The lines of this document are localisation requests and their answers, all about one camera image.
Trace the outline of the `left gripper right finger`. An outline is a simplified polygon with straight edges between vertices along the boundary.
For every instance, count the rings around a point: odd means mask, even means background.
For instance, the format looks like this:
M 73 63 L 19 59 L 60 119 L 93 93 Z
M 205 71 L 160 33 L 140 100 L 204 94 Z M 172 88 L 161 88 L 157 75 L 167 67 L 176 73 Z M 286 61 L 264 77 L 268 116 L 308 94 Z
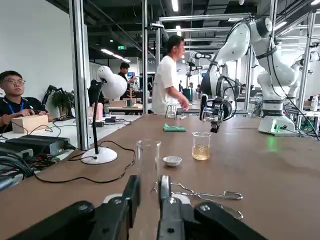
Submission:
M 191 206 L 171 191 L 171 179 L 158 179 L 160 219 L 158 240 L 264 240 L 259 232 L 242 222 L 239 211 L 211 200 Z

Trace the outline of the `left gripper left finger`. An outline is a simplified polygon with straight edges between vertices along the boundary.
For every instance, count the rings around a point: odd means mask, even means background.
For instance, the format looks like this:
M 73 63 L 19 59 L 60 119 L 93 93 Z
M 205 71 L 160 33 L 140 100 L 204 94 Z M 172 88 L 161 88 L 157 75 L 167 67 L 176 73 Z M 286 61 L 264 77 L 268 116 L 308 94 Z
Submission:
M 11 237 L 11 240 L 127 240 L 140 204 L 141 179 L 131 175 L 121 196 L 98 207 L 75 202 Z

